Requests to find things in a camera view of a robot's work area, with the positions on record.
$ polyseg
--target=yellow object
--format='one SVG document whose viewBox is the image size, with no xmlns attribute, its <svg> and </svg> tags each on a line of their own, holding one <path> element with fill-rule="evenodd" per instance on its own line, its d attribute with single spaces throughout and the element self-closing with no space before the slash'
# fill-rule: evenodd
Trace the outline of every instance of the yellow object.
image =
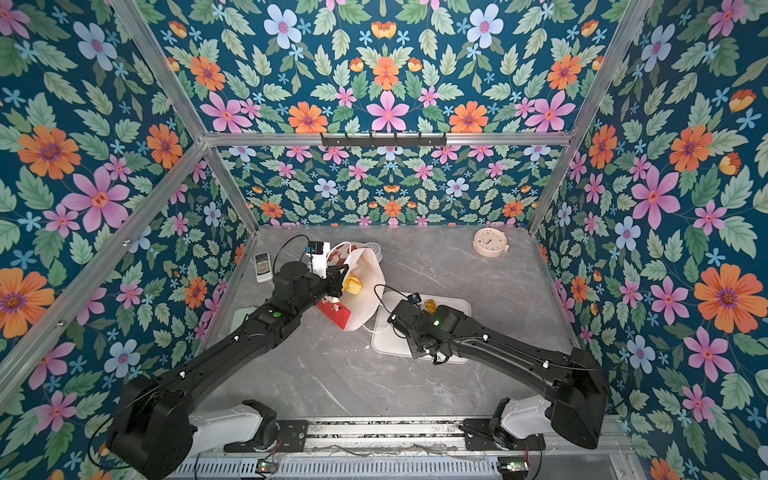
<svg viewBox="0 0 768 480">
<path fill-rule="evenodd" d="M 350 275 L 346 282 L 344 282 L 344 291 L 357 295 L 362 292 L 362 283 L 356 276 Z"/>
<path fill-rule="evenodd" d="M 424 310 L 428 311 L 431 315 L 435 312 L 435 310 L 437 310 L 437 304 L 434 300 L 429 299 L 426 301 L 426 303 L 424 303 Z"/>
</svg>

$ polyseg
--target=horizontal metal bar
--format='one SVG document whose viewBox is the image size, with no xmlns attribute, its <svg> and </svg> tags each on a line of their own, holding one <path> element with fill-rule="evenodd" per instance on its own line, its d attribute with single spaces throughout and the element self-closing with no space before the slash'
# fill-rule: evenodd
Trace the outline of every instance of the horizontal metal bar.
<svg viewBox="0 0 768 480">
<path fill-rule="evenodd" d="M 128 251 L 131 241 L 138 240 L 144 228 L 168 203 L 171 194 L 192 173 L 204 151 L 205 147 L 201 143 L 194 143 L 187 149 L 139 208 L 112 234 L 107 245 L 96 253 L 43 317 L 3 359 L 0 363 L 0 412 L 40 363 L 40 359 L 56 345 L 69 323 L 88 304 L 94 291 Z"/>
<path fill-rule="evenodd" d="M 603 65 L 600 66 L 598 74 L 595 75 L 589 93 L 587 93 L 584 103 L 581 104 L 581 108 L 574 121 L 573 141 L 565 149 L 565 152 L 560 155 L 554 170 L 549 176 L 547 186 L 541 192 L 541 196 L 538 199 L 536 214 L 528 225 L 528 229 L 534 235 L 538 226 L 541 225 L 547 210 L 551 207 L 558 188 L 560 188 L 560 184 L 562 184 L 568 172 L 568 165 L 576 157 L 578 149 L 581 148 L 584 136 L 586 136 L 587 130 L 598 112 L 598 108 L 603 103 L 603 98 L 608 93 L 608 88 L 611 86 L 614 76 L 616 76 L 619 65 L 624 61 L 629 45 L 637 34 L 637 30 L 643 24 L 643 17 L 645 17 L 653 2 L 654 0 L 632 0 L 627 9 L 624 10 L 624 16 L 619 21 L 611 43 L 605 51 Z"/>
<path fill-rule="evenodd" d="M 229 198 L 232 208 L 235 209 L 237 215 L 240 216 L 240 221 L 245 225 L 248 233 L 253 235 L 256 230 L 259 229 L 256 219 L 253 218 L 253 214 L 246 204 L 243 191 L 235 183 L 234 177 L 224 164 L 224 159 L 221 157 L 221 153 L 217 148 L 208 148 L 208 152 L 205 154 L 206 162 L 211 171 L 213 171 L 216 179 L 219 180 L 221 190 Z"/>
<path fill-rule="evenodd" d="M 165 96 L 170 99 L 176 113 L 183 121 L 187 132 L 195 141 L 200 141 L 206 128 L 192 101 L 181 86 L 176 74 L 170 69 L 167 54 L 157 43 L 157 39 L 147 24 L 147 20 L 141 14 L 135 0 L 112 0 L 112 8 L 123 22 L 125 29 L 133 39 L 139 53 L 149 65 L 157 84 L 163 89 Z"/>
<path fill-rule="evenodd" d="M 398 139 L 412 141 L 419 134 L 397 134 Z M 339 135 L 324 135 L 327 138 L 338 138 Z M 369 140 L 369 134 L 350 134 L 350 139 L 355 141 Z M 394 134 L 373 134 L 373 138 L 391 139 L 393 145 Z M 447 134 L 445 136 L 448 145 L 549 145 L 565 146 L 571 141 L 572 135 L 568 132 L 548 133 L 480 133 L 480 134 Z M 242 134 L 206 134 L 205 144 L 209 147 L 237 147 L 247 145 L 249 147 L 309 145 L 319 147 L 323 145 L 323 138 L 319 134 L 260 134 L 257 132 L 244 132 Z"/>
</svg>

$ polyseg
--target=floral wallpaper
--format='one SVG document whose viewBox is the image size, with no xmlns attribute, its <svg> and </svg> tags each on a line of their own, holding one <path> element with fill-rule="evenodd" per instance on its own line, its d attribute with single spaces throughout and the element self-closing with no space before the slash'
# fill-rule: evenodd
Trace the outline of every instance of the floral wallpaper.
<svg viewBox="0 0 768 480">
<path fill-rule="evenodd" d="M 190 141 L 101 2 L 1 0 L 0 78 L 4 357 Z"/>
<path fill-rule="evenodd" d="M 261 223 L 524 226 L 560 150 L 449 146 L 222 150 Z"/>
<path fill-rule="evenodd" d="M 246 237 L 201 161 L 6 407 L 0 478 L 120 480 L 125 470 L 89 460 L 90 451 L 100 465 L 118 463 L 104 447 L 109 423 L 95 430 L 130 379 L 192 358 Z"/>
<path fill-rule="evenodd" d="M 768 475 L 766 13 L 654 6 L 536 232 L 654 480 Z"/>
<path fill-rule="evenodd" d="M 209 131 L 546 132 L 571 126 L 626 4 L 194 0 L 152 28 Z"/>
</svg>

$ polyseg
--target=wall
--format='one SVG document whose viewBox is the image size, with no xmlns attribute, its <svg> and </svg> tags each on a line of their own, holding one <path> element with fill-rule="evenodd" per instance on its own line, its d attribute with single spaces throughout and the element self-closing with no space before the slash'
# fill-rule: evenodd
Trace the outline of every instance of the wall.
<svg viewBox="0 0 768 480">
<path fill-rule="evenodd" d="M 0 418 L 0 478 L 119 480 L 88 459 L 125 383 L 192 358 L 240 261 L 245 230 L 204 163 L 127 253 Z M 126 354 L 125 362 L 119 362 Z M 51 406 L 63 408 L 51 414 Z M 91 454 L 102 465 L 103 433 Z"/>
<path fill-rule="evenodd" d="M 16 20 L 0 23 L 0 359 L 189 144 L 109 7 L 9 5 Z M 175 144 L 164 163 L 155 138 Z M 111 196 L 101 207 L 90 198 L 96 187 Z M 8 304 L 16 301 L 26 302 L 21 313 Z"/>
<path fill-rule="evenodd" d="M 538 231 L 656 480 L 768 475 L 767 12 L 653 7 Z"/>
</svg>

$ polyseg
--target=flower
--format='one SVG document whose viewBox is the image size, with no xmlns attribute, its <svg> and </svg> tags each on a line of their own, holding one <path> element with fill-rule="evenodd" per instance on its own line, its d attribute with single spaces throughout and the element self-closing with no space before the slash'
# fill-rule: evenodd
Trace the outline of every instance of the flower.
<svg viewBox="0 0 768 480">
<path fill-rule="evenodd" d="M 613 126 L 604 125 L 592 137 L 592 146 L 589 147 L 590 164 L 592 167 L 604 168 L 614 157 L 614 149 L 618 144 L 615 137 L 616 129 Z"/>
<path fill-rule="evenodd" d="M 741 170 L 741 159 L 739 154 L 731 152 L 720 161 L 720 171 L 726 175 L 736 175 Z"/>
<path fill-rule="evenodd" d="M 645 346 L 643 336 L 638 335 L 634 340 L 627 340 L 627 351 L 631 353 L 629 363 L 633 369 L 639 369 L 642 366 L 644 372 L 650 373 L 652 370 L 650 362 L 656 359 L 656 353 L 653 348 Z"/>
<path fill-rule="evenodd" d="M 131 282 L 130 284 L 126 285 L 123 283 L 120 285 L 120 291 L 121 294 L 118 295 L 116 300 L 118 302 L 123 303 L 123 308 L 128 310 L 131 308 L 131 304 L 138 305 L 139 304 L 139 295 L 141 295 L 142 292 L 144 292 L 143 288 L 140 288 L 136 282 Z"/>
<path fill-rule="evenodd" d="M 175 205 L 176 202 L 186 203 L 187 200 L 184 194 L 189 190 L 189 187 L 185 184 L 179 185 L 176 191 L 170 196 L 170 204 Z"/>
<path fill-rule="evenodd" d="M 587 203 L 594 202 L 597 205 L 600 202 L 600 195 L 605 192 L 605 186 L 601 185 L 602 182 L 603 174 L 598 174 L 596 177 L 594 174 L 589 174 L 589 184 L 584 185 L 584 191 L 587 192 Z"/>
<path fill-rule="evenodd" d="M 718 273 L 714 267 L 701 274 L 704 283 L 697 283 L 694 296 L 702 300 L 699 312 L 707 320 L 715 319 L 715 328 L 733 333 L 735 323 L 739 331 L 751 332 L 757 328 L 753 315 L 768 316 L 768 300 L 754 293 L 763 291 L 763 284 L 753 273 L 741 275 L 736 265 L 724 263 Z"/>
<path fill-rule="evenodd" d="M 650 162 L 647 161 L 648 156 L 643 155 L 640 158 L 635 157 L 633 161 L 633 167 L 629 169 L 629 173 L 633 174 L 634 177 L 632 177 L 632 180 L 637 181 L 637 179 L 642 178 L 645 180 L 645 177 L 647 175 L 646 170 L 650 168 Z"/>
<path fill-rule="evenodd" d="M 451 132 L 455 134 L 479 134 L 482 132 L 482 127 L 488 124 L 488 117 L 485 116 L 487 113 L 488 110 L 482 105 L 478 106 L 476 101 L 469 101 L 466 106 L 459 105 L 449 120 L 449 123 L 453 125 Z"/>
<path fill-rule="evenodd" d="M 715 406 L 715 401 L 710 397 L 703 397 L 701 387 L 698 384 L 694 385 L 693 390 L 686 386 L 683 387 L 683 394 L 688 397 L 683 400 L 683 407 L 694 411 L 694 418 L 697 422 L 701 423 L 702 419 L 714 421 L 715 415 L 710 409 Z"/>
<path fill-rule="evenodd" d="M 598 28 L 598 25 L 600 22 L 597 20 L 590 20 L 589 22 L 585 23 L 581 26 L 581 35 L 584 37 L 588 37 L 589 35 L 592 35 L 594 31 Z"/>
<path fill-rule="evenodd" d="M 547 81 L 552 89 L 565 90 L 576 81 L 576 75 L 581 73 L 581 58 L 565 55 L 552 65 L 552 71 L 547 75 Z"/>
<path fill-rule="evenodd" d="M 280 11 L 277 5 L 270 5 L 266 8 L 266 13 L 270 18 L 264 20 L 264 31 L 269 35 L 277 35 L 277 44 L 280 48 L 288 49 L 290 42 L 298 43 L 301 41 L 301 32 L 295 28 L 296 14 L 288 8 Z"/>
<path fill-rule="evenodd" d="M 590 212 L 589 216 L 584 218 L 584 231 L 589 233 L 590 235 L 594 235 L 594 233 L 599 230 L 598 220 L 600 219 L 601 218 L 599 216 L 594 215 L 592 212 Z"/>
<path fill-rule="evenodd" d="M 654 480 L 680 480 L 677 472 L 671 469 L 670 464 L 662 458 L 654 458 L 650 463 L 650 475 Z"/>
<path fill-rule="evenodd" d="M 185 218 L 183 214 L 171 215 L 169 219 L 171 221 L 171 231 L 176 232 L 179 237 L 189 231 L 188 224 L 190 221 L 188 218 Z"/>
<path fill-rule="evenodd" d="M 139 363 L 141 354 L 134 352 L 136 350 L 136 340 L 128 339 L 123 345 L 121 342 L 113 343 L 109 347 L 109 354 L 112 358 L 104 362 L 104 371 L 106 373 L 114 372 L 119 379 L 128 373 L 128 367 Z"/>
<path fill-rule="evenodd" d="M 96 300 L 103 299 L 106 294 L 106 288 L 100 286 L 96 289 L 93 296 L 88 301 L 88 305 L 84 306 L 83 309 L 78 312 L 78 323 L 80 325 L 85 325 L 88 318 L 91 316 L 91 313 L 95 313 L 96 315 L 104 313 L 104 304 L 97 302 Z"/>
<path fill-rule="evenodd" d="M 488 169 L 485 172 L 490 175 L 491 178 L 500 177 L 504 173 L 504 165 L 501 160 L 496 163 L 491 162 L 488 164 Z"/>
<path fill-rule="evenodd" d="M 352 88 L 339 87 L 339 91 L 334 94 L 336 100 L 339 101 L 339 106 L 345 105 L 349 108 L 352 107 L 352 102 L 357 101 L 357 97 L 352 94 Z"/>
<path fill-rule="evenodd" d="M 656 230 L 661 223 L 661 210 L 672 214 L 680 209 L 680 202 L 674 195 L 665 195 L 675 188 L 679 177 L 679 173 L 672 172 L 664 175 L 664 179 L 659 182 L 659 170 L 656 167 L 649 168 L 647 186 L 637 184 L 632 187 L 632 195 L 642 200 L 632 211 L 632 217 L 639 219 L 648 214 L 648 224 Z"/>
<path fill-rule="evenodd" d="M 230 147 L 230 153 L 244 162 L 250 162 L 251 157 L 256 156 L 256 151 L 251 147 Z"/>
<path fill-rule="evenodd" d="M 206 281 L 202 277 L 197 276 L 190 280 L 190 285 L 184 291 L 187 296 L 184 298 L 184 302 L 190 308 L 197 308 L 205 300 L 205 294 L 208 293 L 208 287 Z"/>
<path fill-rule="evenodd" d="M 351 71 L 362 71 L 362 59 L 360 57 L 353 58 L 352 61 L 349 63 L 349 69 Z"/>
<path fill-rule="evenodd" d="M 433 177 L 435 175 L 435 173 L 432 172 L 432 169 L 433 169 L 432 165 L 427 166 L 427 164 L 422 162 L 421 165 L 414 168 L 413 170 L 416 172 L 416 175 L 415 175 L 416 178 L 420 178 L 421 180 L 427 180 L 428 178 Z"/>
<path fill-rule="evenodd" d="M 632 226 L 632 217 L 626 216 L 623 223 L 616 223 L 614 231 L 619 236 L 616 239 L 616 247 L 626 247 L 629 251 L 637 247 L 637 242 L 634 239 L 640 236 L 640 227 L 638 225 Z"/>
<path fill-rule="evenodd" d="M 304 145 L 304 146 L 296 146 L 296 147 L 286 147 L 288 150 L 286 152 L 286 155 L 288 155 L 288 158 L 296 158 L 296 160 L 300 163 L 304 163 L 305 158 L 312 158 L 312 154 L 309 152 L 310 146 Z"/>
<path fill-rule="evenodd" d="M 387 205 L 384 206 L 384 213 L 391 218 L 397 217 L 402 213 L 402 206 L 395 201 L 388 202 Z"/>
<path fill-rule="evenodd" d="M 83 216 L 83 227 L 92 232 L 101 226 L 101 218 L 112 228 L 118 228 L 128 218 L 128 210 L 117 203 L 128 198 L 130 191 L 124 185 L 109 187 L 109 173 L 106 168 L 97 168 L 94 173 L 95 185 L 84 175 L 74 174 L 74 184 L 85 194 L 68 194 L 61 204 L 77 212 L 88 209 Z"/>
<path fill-rule="evenodd" d="M 72 24 L 72 29 L 74 33 L 78 34 L 78 37 L 82 38 L 82 41 L 78 42 L 80 53 L 88 60 L 96 58 L 99 66 L 105 71 L 112 70 L 112 59 L 118 57 L 118 51 L 111 43 L 104 42 L 104 31 L 101 30 L 101 27 L 91 23 L 86 28 L 82 23 L 75 22 Z"/>
<path fill-rule="evenodd" d="M 74 171 L 72 165 L 80 164 L 80 155 L 74 153 L 80 147 L 58 128 L 37 126 L 32 137 L 23 134 L 18 143 L 23 147 L 18 151 L 19 158 L 32 164 L 29 170 L 40 177 L 47 174 L 52 180 L 60 180 Z"/>
<path fill-rule="evenodd" d="M 751 90 L 739 90 L 730 98 L 728 107 L 731 111 L 742 111 L 749 107 L 757 99 L 757 95 Z"/>
<path fill-rule="evenodd" d="M 367 171 L 368 169 L 362 166 L 360 161 L 357 161 L 353 167 L 349 167 L 349 177 L 360 181 L 361 178 L 368 178 Z"/>
<path fill-rule="evenodd" d="M 254 104 L 252 99 L 240 100 L 240 113 L 247 114 L 248 118 L 261 118 L 261 105 Z"/>
<path fill-rule="evenodd" d="M 139 250 L 139 247 L 143 249 L 147 249 L 150 246 L 150 241 L 147 237 L 149 237 L 149 234 L 152 233 L 152 228 L 150 226 L 146 226 L 144 228 L 144 231 L 141 232 L 141 235 L 139 236 L 139 239 L 134 241 L 131 244 L 131 248 L 128 249 L 128 252 L 130 253 L 136 253 Z"/>
<path fill-rule="evenodd" d="M 712 233 L 712 227 L 715 227 L 718 230 L 725 228 L 725 222 L 720 218 L 726 214 L 728 209 L 725 207 L 715 209 L 715 200 L 707 202 L 706 210 L 697 208 L 695 211 L 699 219 L 694 222 L 694 227 L 704 228 L 704 233 L 706 233 L 707 236 Z"/>
<path fill-rule="evenodd" d="M 658 285 L 650 286 L 650 291 L 660 299 L 653 302 L 651 309 L 654 312 L 661 312 L 663 310 L 667 325 L 674 323 L 675 314 L 682 318 L 688 318 L 690 316 L 688 309 L 681 303 L 688 298 L 688 289 L 678 287 L 673 291 L 672 279 L 668 276 L 664 278 L 662 286 L 664 287 L 663 290 Z"/>
<path fill-rule="evenodd" d="M 64 397 L 61 390 L 51 396 L 51 405 L 41 405 L 35 409 L 38 416 L 38 424 L 35 427 L 35 433 L 40 433 L 48 426 L 51 426 L 53 432 L 58 432 L 64 425 L 64 419 L 75 415 L 78 412 L 76 407 L 70 406 L 78 397 L 77 393 L 70 393 Z"/>
<path fill-rule="evenodd" d="M 261 204 L 261 210 L 270 218 L 281 218 L 283 216 L 283 208 L 274 202 L 264 202 Z"/>
<path fill-rule="evenodd" d="M 534 108 L 539 114 L 531 115 L 531 117 L 525 121 L 525 124 L 529 127 L 538 125 L 536 131 L 545 132 L 552 127 L 552 130 L 558 131 L 565 128 L 565 121 L 560 118 L 562 115 L 570 114 L 575 108 L 575 104 L 565 104 L 565 92 L 559 91 L 552 97 L 552 102 L 547 102 L 544 98 L 537 98 Z"/>
<path fill-rule="evenodd" d="M 456 180 L 448 180 L 445 194 L 459 198 L 462 195 L 462 192 L 466 192 L 467 190 L 469 190 L 469 185 L 467 185 L 466 180 L 464 180 L 464 177 L 459 177 Z"/>
<path fill-rule="evenodd" d="M 538 161 L 542 155 L 549 155 L 549 152 L 551 151 L 551 147 L 546 145 L 532 145 L 523 150 L 523 155 L 528 155 L 531 158 L 531 161 Z"/>
<path fill-rule="evenodd" d="M 699 167 L 699 162 L 705 161 L 709 157 L 711 149 L 707 148 L 713 142 L 711 133 L 704 133 L 707 127 L 697 125 L 695 129 L 686 128 L 680 134 L 680 138 L 675 138 L 672 142 L 670 163 L 674 169 L 682 172 L 688 169 L 689 172 Z"/>
<path fill-rule="evenodd" d="M 571 212 L 573 212 L 573 208 L 571 208 L 570 205 L 563 202 L 563 204 L 558 208 L 558 225 L 561 227 L 565 227 L 566 225 L 571 224 Z"/>
<path fill-rule="evenodd" d="M 67 238 L 69 230 L 80 230 L 80 225 L 74 220 L 78 218 L 77 212 L 67 212 L 64 205 L 59 204 L 56 206 L 56 211 L 45 211 L 43 216 L 50 220 L 45 229 L 49 232 L 58 230 L 59 235 Z"/>
<path fill-rule="evenodd" d="M 437 105 L 437 100 L 440 98 L 440 94 L 435 91 L 435 87 L 429 87 L 429 90 L 422 88 L 422 96 L 419 97 L 419 101 L 424 102 L 424 108 L 429 105 Z"/>
<path fill-rule="evenodd" d="M 285 162 L 280 162 L 277 165 L 277 173 L 280 174 L 281 177 L 285 177 L 288 180 L 293 178 L 294 175 L 296 175 L 296 171 L 293 169 L 292 164 L 286 165 Z"/>
<path fill-rule="evenodd" d="M 477 157 L 477 161 L 483 161 L 486 157 L 493 157 L 493 150 L 492 146 L 490 145 L 479 145 L 477 147 L 472 148 L 472 151 L 469 152 L 470 157 Z"/>
<path fill-rule="evenodd" d="M 381 102 L 381 106 L 376 104 L 366 106 L 368 113 L 378 117 L 371 124 L 371 130 L 379 131 L 383 130 L 384 127 L 386 127 L 387 133 L 391 132 L 393 127 L 395 130 L 405 130 L 406 123 L 400 117 L 408 113 L 408 105 L 395 105 L 395 95 L 391 91 L 382 93 Z"/>
<path fill-rule="evenodd" d="M 326 180 L 325 178 L 317 179 L 315 192 L 320 192 L 323 198 L 329 198 L 331 195 L 336 195 L 339 193 L 339 191 L 336 189 L 336 182 L 333 180 Z"/>
<path fill-rule="evenodd" d="M 393 161 L 396 155 L 402 155 L 402 147 L 377 147 L 376 153 L 384 155 L 388 161 Z"/>
<path fill-rule="evenodd" d="M 474 27 L 467 31 L 467 40 L 475 42 L 480 40 L 480 48 L 488 48 L 493 41 L 492 35 L 502 33 L 504 29 L 504 20 L 496 18 L 498 15 L 498 6 L 491 3 L 485 7 L 485 13 L 480 8 L 476 8 L 469 16 L 469 23 Z"/>
<path fill-rule="evenodd" d="M 696 330 L 696 338 L 698 342 L 692 337 L 683 339 L 685 346 L 695 352 L 688 357 L 688 365 L 695 369 L 704 365 L 704 373 L 707 374 L 707 378 L 712 382 L 717 381 L 717 369 L 725 373 L 736 372 L 730 360 L 720 356 L 721 353 L 725 353 L 728 350 L 728 340 L 715 339 L 710 343 L 710 334 L 702 326 Z"/>
<path fill-rule="evenodd" d="M 118 160 L 117 157 L 114 155 L 109 156 L 109 163 L 104 164 L 104 168 L 109 170 L 111 173 L 109 174 L 110 180 L 117 180 L 120 179 L 121 182 L 126 182 L 128 180 L 128 177 L 126 175 L 130 175 L 133 173 L 133 171 L 126 167 L 126 160 L 125 157 L 120 157 Z"/>
<path fill-rule="evenodd" d="M 43 384 L 45 378 L 48 376 L 48 372 L 52 375 L 64 375 L 67 372 L 67 363 L 64 360 L 59 360 L 62 356 L 69 355 L 74 349 L 74 343 L 65 342 L 51 350 L 47 355 L 43 356 L 43 360 L 40 361 L 35 371 L 29 376 L 29 387 L 36 390 Z"/>
<path fill-rule="evenodd" d="M 203 208 L 203 213 L 205 214 L 205 224 L 206 225 L 213 225 L 214 227 L 218 227 L 219 223 L 221 223 L 221 210 L 216 208 L 216 204 L 214 202 L 210 202 L 207 206 Z"/>
<path fill-rule="evenodd" d="M 722 33 L 723 37 L 729 36 L 734 22 L 741 20 L 750 12 L 750 7 L 744 5 L 743 0 L 723 0 L 721 7 L 723 11 L 713 13 L 709 19 L 709 24 L 714 25 L 710 31 L 709 40 L 717 37 L 719 33 Z"/>
<path fill-rule="evenodd" d="M 349 158 L 349 152 L 344 151 L 344 147 L 320 147 L 320 150 L 325 152 L 323 160 L 333 160 L 336 165 L 341 164 L 342 158 Z"/>
<path fill-rule="evenodd" d="M 571 293 L 573 293 L 574 300 L 579 303 L 582 303 L 587 299 L 589 287 L 587 286 L 586 281 L 579 275 L 575 276 L 571 281 Z"/>
<path fill-rule="evenodd" d="M 650 34 L 650 44 L 643 48 L 643 54 L 641 59 L 645 61 L 645 71 L 650 72 L 656 66 L 657 61 L 664 61 L 669 56 L 672 50 L 672 45 L 669 44 L 669 40 L 674 35 L 674 23 L 667 25 L 666 28 L 662 28 L 661 25 L 657 26 L 652 34 Z"/>
<path fill-rule="evenodd" d="M 328 118 L 321 115 L 322 112 L 316 105 L 310 105 L 305 101 L 300 101 L 296 107 L 291 107 L 289 113 L 291 118 L 288 123 L 296 128 L 298 134 L 324 134 L 328 130 Z"/>
<path fill-rule="evenodd" d="M 149 128 L 149 133 L 151 136 L 147 137 L 147 146 L 153 149 L 152 158 L 156 163 L 163 164 L 163 168 L 170 170 L 181 158 L 182 150 L 181 145 L 179 145 L 179 137 L 166 124 L 161 124 L 160 127 L 152 125 Z"/>
<path fill-rule="evenodd" d="M 535 101 L 528 100 L 527 97 L 523 97 L 521 103 L 515 104 L 515 116 L 528 118 L 528 114 L 532 114 L 535 110 Z"/>
<path fill-rule="evenodd" d="M 239 101 L 229 100 L 227 102 L 227 105 L 225 106 L 224 100 L 222 100 L 218 94 L 212 91 L 208 93 L 208 100 L 213 105 L 202 104 L 200 106 L 200 109 L 206 115 L 210 117 L 216 117 L 216 119 L 214 120 L 214 129 L 216 131 L 225 131 L 226 129 L 229 128 L 230 132 L 234 134 L 239 134 L 242 132 L 242 129 L 240 129 L 240 127 L 250 127 L 251 125 L 253 125 L 253 122 L 251 122 L 250 120 L 248 120 L 242 115 L 238 115 L 240 113 Z M 291 123 L 291 126 L 293 126 L 293 119 L 290 120 L 290 123 Z"/>
<path fill-rule="evenodd" d="M 587 173 L 587 168 L 584 166 L 584 163 L 587 161 L 587 154 L 579 155 L 576 153 L 576 156 L 573 160 L 571 160 L 571 163 L 568 165 L 569 168 L 571 168 L 571 180 L 576 180 L 576 182 L 581 181 L 581 175 L 584 175 Z"/>
<path fill-rule="evenodd" d="M 419 60 L 418 58 L 411 57 L 411 59 L 408 60 L 408 69 L 410 71 L 416 73 L 417 71 L 420 71 L 422 68 L 424 68 L 424 65 L 422 65 L 422 61 Z"/>
<path fill-rule="evenodd" d="M 221 67 L 216 62 L 209 61 L 208 57 L 192 57 L 190 71 L 195 75 L 197 83 L 211 91 L 223 90 L 227 79 L 221 73 Z"/>
<path fill-rule="evenodd" d="M 628 278 L 624 279 L 624 286 L 619 288 L 621 293 L 624 295 L 624 298 L 621 299 L 621 302 L 625 304 L 628 303 L 632 306 L 632 308 L 635 308 L 637 306 L 637 301 L 643 299 L 643 296 L 638 292 L 639 289 L 639 283 L 632 283 L 632 281 Z"/>
<path fill-rule="evenodd" d="M 514 218 L 519 214 L 522 214 L 524 209 L 525 205 L 522 202 L 510 202 L 509 204 L 504 205 L 504 210 L 502 210 L 502 213 L 505 217 Z"/>
<path fill-rule="evenodd" d="M 445 145 L 444 147 L 440 148 L 439 150 L 435 150 L 432 152 L 432 158 L 439 158 L 440 164 L 445 164 L 449 159 L 450 160 L 456 160 L 458 158 L 458 155 L 456 154 L 457 151 L 459 151 L 461 147 L 458 145 Z"/>
<path fill-rule="evenodd" d="M 397 24 L 394 22 L 374 22 L 371 24 L 371 31 L 376 38 L 392 38 L 397 31 Z"/>
</svg>

